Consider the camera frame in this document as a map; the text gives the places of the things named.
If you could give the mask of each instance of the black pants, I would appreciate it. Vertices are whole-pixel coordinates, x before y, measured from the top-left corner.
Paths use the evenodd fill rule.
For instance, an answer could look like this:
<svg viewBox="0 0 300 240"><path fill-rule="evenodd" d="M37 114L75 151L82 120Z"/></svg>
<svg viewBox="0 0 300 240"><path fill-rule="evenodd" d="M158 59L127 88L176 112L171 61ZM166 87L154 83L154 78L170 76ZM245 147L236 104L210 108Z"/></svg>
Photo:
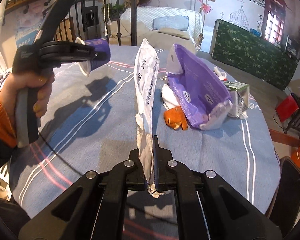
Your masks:
<svg viewBox="0 0 300 240"><path fill-rule="evenodd" d="M0 198L0 217L16 237L20 229L30 220L28 214L18 204L2 198Z"/></svg>

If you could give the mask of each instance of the metal screw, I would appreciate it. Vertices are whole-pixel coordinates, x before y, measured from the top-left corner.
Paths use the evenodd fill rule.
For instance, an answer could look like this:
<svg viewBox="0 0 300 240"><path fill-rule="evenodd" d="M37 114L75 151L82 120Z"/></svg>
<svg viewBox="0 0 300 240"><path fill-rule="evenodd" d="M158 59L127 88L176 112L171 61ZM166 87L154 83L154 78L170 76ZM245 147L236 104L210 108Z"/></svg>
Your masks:
<svg viewBox="0 0 300 240"><path fill-rule="evenodd" d="M124 162L124 166L126 166L126 167L132 167L133 165L134 165L134 161L132 161L132 160L126 160Z"/></svg>
<svg viewBox="0 0 300 240"><path fill-rule="evenodd" d="M214 178L216 176L216 173L214 171L207 171L206 176L210 179Z"/></svg>
<svg viewBox="0 0 300 240"><path fill-rule="evenodd" d="M178 165L178 162L175 161L175 160L170 160L170 161L168 161L168 165L169 165L170 167L175 167L175 166Z"/></svg>
<svg viewBox="0 0 300 240"><path fill-rule="evenodd" d="M88 171L86 174L86 177L88 179L94 179L96 177L97 173L95 171Z"/></svg>

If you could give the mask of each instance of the green floral panel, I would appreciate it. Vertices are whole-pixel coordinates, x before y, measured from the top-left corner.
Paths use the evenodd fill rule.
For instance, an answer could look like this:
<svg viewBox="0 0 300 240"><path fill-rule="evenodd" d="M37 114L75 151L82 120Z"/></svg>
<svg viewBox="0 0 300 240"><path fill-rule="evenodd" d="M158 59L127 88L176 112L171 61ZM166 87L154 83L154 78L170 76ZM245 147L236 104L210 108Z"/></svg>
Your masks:
<svg viewBox="0 0 300 240"><path fill-rule="evenodd" d="M220 20L213 59L242 69L284 90L297 63L269 41Z"/></svg>

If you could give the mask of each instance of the purple plastic bag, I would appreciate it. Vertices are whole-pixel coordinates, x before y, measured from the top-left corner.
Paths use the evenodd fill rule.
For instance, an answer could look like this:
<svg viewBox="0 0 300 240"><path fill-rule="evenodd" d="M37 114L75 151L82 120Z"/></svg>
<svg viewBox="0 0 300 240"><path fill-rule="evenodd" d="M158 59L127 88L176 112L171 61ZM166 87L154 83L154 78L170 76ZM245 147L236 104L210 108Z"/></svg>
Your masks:
<svg viewBox="0 0 300 240"><path fill-rule="evenodd" d="M167 60L167 77L194 128L210 130L221 126L232 107L231 96L205 63L183 46L173 44Z"/></svg>

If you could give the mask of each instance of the red object on shelf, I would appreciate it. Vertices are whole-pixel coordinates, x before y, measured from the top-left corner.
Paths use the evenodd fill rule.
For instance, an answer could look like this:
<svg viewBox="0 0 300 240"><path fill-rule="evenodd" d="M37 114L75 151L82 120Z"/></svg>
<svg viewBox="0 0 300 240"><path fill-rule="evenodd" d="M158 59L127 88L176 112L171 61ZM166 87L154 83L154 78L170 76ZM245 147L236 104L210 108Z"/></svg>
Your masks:
<svg viewBox="0 0 300 240"><path fill-rule="evenodd" d="M299 106L297 102L292 95L289 95L276 107L275 110L279 116L280 122L284 122L298 109Z"/></svg>

